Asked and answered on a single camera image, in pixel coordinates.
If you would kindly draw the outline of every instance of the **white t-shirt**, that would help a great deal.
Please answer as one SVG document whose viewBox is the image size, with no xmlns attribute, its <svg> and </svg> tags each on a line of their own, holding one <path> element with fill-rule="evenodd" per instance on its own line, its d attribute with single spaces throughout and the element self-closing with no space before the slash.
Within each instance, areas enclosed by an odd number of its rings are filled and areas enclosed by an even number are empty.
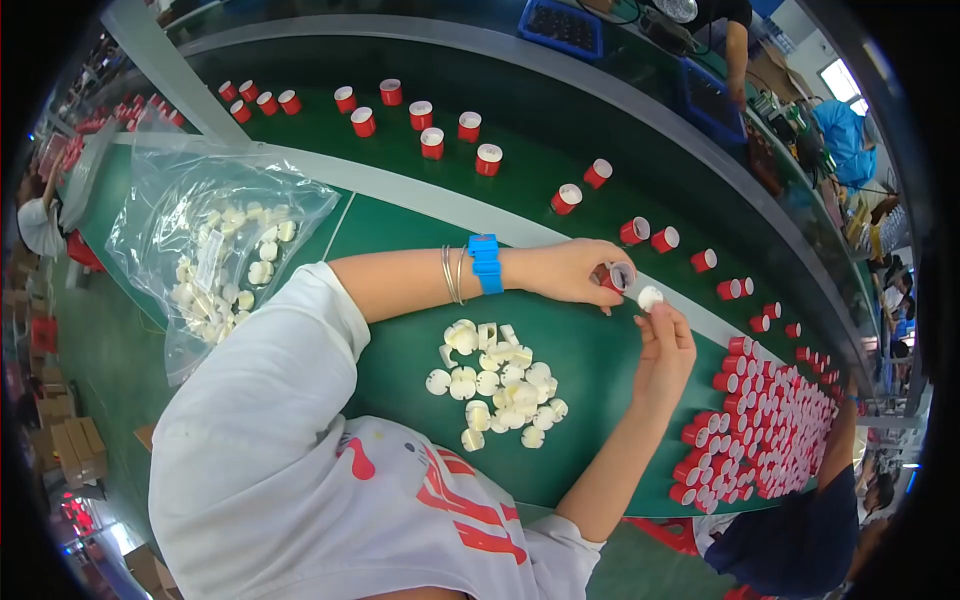
<svg viewBox="0 0 960 600">
<path fill-rule="evenodd" d="M 16 211 L 16 221 L 20 225 L 20 236 L 31 252 L 40 256 L 58 256 L 66 250 L 66 242 L 57 229 L 59 218 L 55 203 L 43 210 L 43 199 L 34 198 Z"/>
<path fill-rule="evenodd" d="M 455 453 L 339 414 L 369 340 L 336 275 L 306 265 L 171 400 L 149 505 L 183 596 L 585 598 L 603 544 L 559 516 L 524 529 L 514 500 Z"/>
</svg>

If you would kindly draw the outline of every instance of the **factory floor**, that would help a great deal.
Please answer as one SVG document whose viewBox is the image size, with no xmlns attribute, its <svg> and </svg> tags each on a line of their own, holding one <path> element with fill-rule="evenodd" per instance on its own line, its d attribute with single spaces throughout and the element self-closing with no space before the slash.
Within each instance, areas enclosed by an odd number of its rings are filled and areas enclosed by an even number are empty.
<svg viewBox="0 0 960 600">
<path fill-rule="evenodd" d="M 66 289 L 69 262 L 61 257 L 46 265 L 60 366 L 77 382 L 81 410 L 107 446 L 110 510 L 158 553 L 147 513 L 150 454 L 133 431 L 156 422 L 175 391 L 163 370 L 164 332 L 107 274 L 80 275 Z M 520 508 L 523 520 L 543 513 Z M 719 600 L 734 586 L 732 577 L 717 575 L 699 557 L 674 552 L 623 523 L 603 550 L 588 597 Z"/>
</svg>

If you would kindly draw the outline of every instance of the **blue wristband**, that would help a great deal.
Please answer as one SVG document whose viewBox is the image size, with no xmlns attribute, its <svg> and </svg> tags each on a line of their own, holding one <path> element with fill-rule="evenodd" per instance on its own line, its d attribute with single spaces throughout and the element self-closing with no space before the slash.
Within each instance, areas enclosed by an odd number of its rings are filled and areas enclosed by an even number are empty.
<svg viewBox="0 0 960 600">
<path fill-rule="evenodd" d="M 500 261 L 496 256 L 500 247 L 492 233 L 471 235 L 467 244 L 467 254 L 473 257 L 473 274 L 480 279 L 484 294 L 502 294 L 503 281 L 500 280 Z"/>
</svg>

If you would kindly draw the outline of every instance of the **shirt sleeve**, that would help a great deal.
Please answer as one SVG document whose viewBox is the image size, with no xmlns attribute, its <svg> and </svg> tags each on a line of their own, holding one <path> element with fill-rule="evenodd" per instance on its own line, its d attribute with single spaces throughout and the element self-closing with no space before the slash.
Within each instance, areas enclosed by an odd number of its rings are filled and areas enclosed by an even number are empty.
<svg viewBox="0 0 960 600">
<path fill-rule="evenodd" d="M 586 599 L 587 581 L 604 544 L 584 540 L 573 521 L 557 515 L 531 523 L 523 533 L 540 597 Z"/>
<path fill-rule="evenodd" d="M 162 493 L 167 508 L 194 513 L 305 456 L 353 394 L 369 340 L 330 268 L 298 268 L 167 406 L 154 432 L 151 502 Z"/>
</svg>

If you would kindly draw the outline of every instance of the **clear plastic bag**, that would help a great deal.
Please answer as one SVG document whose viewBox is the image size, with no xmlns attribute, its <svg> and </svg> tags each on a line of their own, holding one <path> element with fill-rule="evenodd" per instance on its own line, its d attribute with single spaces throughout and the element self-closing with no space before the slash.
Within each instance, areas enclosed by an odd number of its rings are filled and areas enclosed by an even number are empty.
<svg viewBox="0 0 960 600">
<path fill-rule="evenodd" d="M 179 385 L 273 294 L 340 194 L 281 156 L 185 135 L 155 109 L 137 126 L 131 170 L 107 251 L 166 315 L 167 380 Z"/>
</svg>

